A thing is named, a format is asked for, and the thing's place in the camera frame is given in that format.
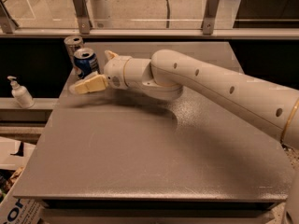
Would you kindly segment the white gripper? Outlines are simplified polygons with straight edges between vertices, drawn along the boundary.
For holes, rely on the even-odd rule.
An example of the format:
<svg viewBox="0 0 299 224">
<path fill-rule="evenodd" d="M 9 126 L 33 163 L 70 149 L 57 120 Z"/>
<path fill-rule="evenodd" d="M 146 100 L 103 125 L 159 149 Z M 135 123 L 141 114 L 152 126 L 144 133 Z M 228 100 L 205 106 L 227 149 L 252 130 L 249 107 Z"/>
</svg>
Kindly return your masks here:
<svg viewBox="0 0 299 224">
<path fill-rule="evenodd" d="M 108 84 L 113 89 L 127 90 L 128 85 L 125 82 L 124 68 L 132 59 L 131 56 L 118 56 L 117 53 L 106 50 L 106 58 L 108 62 L 104 66 L 104 75 L 90 74 L 84 79 L 77 81 L 69 87 L 69 91 L 73 94 L 85 94 L 96 91 L 103 91 Z"/>
</svg>

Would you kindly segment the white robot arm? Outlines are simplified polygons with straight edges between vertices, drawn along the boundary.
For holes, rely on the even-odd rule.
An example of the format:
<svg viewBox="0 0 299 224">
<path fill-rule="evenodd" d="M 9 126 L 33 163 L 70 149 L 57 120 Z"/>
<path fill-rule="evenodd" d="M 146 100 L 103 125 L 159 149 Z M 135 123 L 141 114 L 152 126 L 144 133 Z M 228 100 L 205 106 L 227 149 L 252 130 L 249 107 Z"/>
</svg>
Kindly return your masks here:
<svg viewBox="0 0 299 224">
<path fill-rule="evenodd" d="M 281 144 L 299 148 L 299 90 L 251 77 L 193 57 L 160 49 L 151 58 L 105 52 L 102 73 L 93 71 L 69 87 L 74 94 L 137 89 L 171 101 L 185 87 L 229 110 Z"/>
</svg>

